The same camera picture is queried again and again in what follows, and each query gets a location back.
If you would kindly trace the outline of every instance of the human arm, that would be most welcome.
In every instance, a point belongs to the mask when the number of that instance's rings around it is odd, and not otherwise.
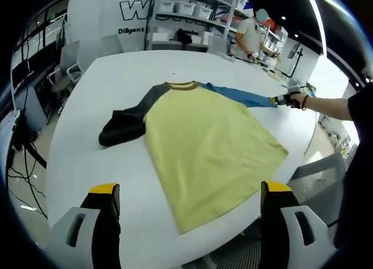
[[[293,94],[291,98],[299,101],[300,105],[303,105],[306,96],[304,94]],[[351,113],[349,110],[349,100],[345,98],[327,99],[309,96],[307,97],[307,100],[305,101],[303,107],[327,116],[331,116],[335,119],[352,121]]]
[[[244,36],[245,34],[237,32],[234,38],[239,48],[243,50],[247,55],[251,55],[252,51],[249,51],[248,48],[246,47],[245,42],[244,42]]]
[[[234,37],[239,48],[247,55],[251,55],[253,53],[253,51],[250,51],[247,48],[246,43],[244,41],[245,34],[248,32],[250,25],[250,20],[243,20],[238,26],[237,32]]]

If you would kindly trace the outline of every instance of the ceiling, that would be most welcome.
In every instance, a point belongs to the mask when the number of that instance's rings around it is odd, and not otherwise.
[[[291,38],[294,38],[294,35],[298,34],[299,38],[294,39],[302,42],[319,54],[322,52],[319,26],[309,0],[249,1],[266,9],[269,16],[277,24],[286,28]],[[356,27],[347,22],[346,16],[335,6],[332,6],[325,0],[316,0],[316,3],[325,30],[326,45],[344,59],[362,77],[361,70],[367,65],[366,53],[368,48],[362,44],[361,36],[358,35]],[[333,55],[328,53],[328,58],[339,66],[346,75],[350,76],[348,74],[349,71]]]

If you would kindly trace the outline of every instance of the white t-shirt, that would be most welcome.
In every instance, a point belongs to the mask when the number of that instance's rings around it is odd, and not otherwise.
[[[247,49],[253,53],[259,52],[259,46],[261,44],[262,33],[259,25],[256,24],[254,19],[246,19],[240,23],[237,30],[238,33],[244,35],[244,43]],[[246,53],[237,45],[235,50],[235,56],[241,59],[247,59]]]

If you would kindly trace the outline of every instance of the desk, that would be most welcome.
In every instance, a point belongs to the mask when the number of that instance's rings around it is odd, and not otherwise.
[[[44,71],[39,74],[32,74],[30,77],[19,84],[15,90],[15,104],[18,109],[23,109],[26,101],[26,117],[29,128],[33,132],[38,132],[43,129],[50,118],[51,110],[47,112],[46,101],[40,100],[38,97],[37,85],[43,80],[46,80],[47,75],[52,72],[56,64],[53,63],[47,66]]]
[[[67,101],[51,142],[46,185],[51,226],[71,207],[80,206],[91,187],[117,182],[121,187],[122,267],[172,268],[225,244],[258,218],[259,192],[222,217],[179,235],[144,136],[110,148],[98,143],[113,109],[137,105],[154,85],[191,80],[265,96],[285,91],[260,66],[212,54],[141,51],[96,59]],[[288,157],[273,178],[287,183],[303,164],[316,125],[315,113],[288,107],[250,111],[288,149]]]
[[[8,153],[10,149],[10,143],[14,134],[14,129],[17,124],[20,111],[11,111],[8,113],[3,120],[0,122],[0,176],[1,180],[6,183],[7,167],[6,163],[8,160]]]

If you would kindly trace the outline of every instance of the gray chair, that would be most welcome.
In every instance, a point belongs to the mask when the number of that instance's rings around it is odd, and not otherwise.
[[[52,92],[60,93],[80,79],[82,71],[77,62],[78,49],[79,42],[71,43],[61,49],[59,66],[48,75],[48,80],[53,85]]]
[[[346,176],[346,166],[340,153],[334,153],[322,160],[298,167],[291,180],[301,179],[310,175],[322,173],[325,177],[334,177],[335,182],[321,190],[302,205],[310,207],[327,225],[339,217],[343,197],[343,179]]]

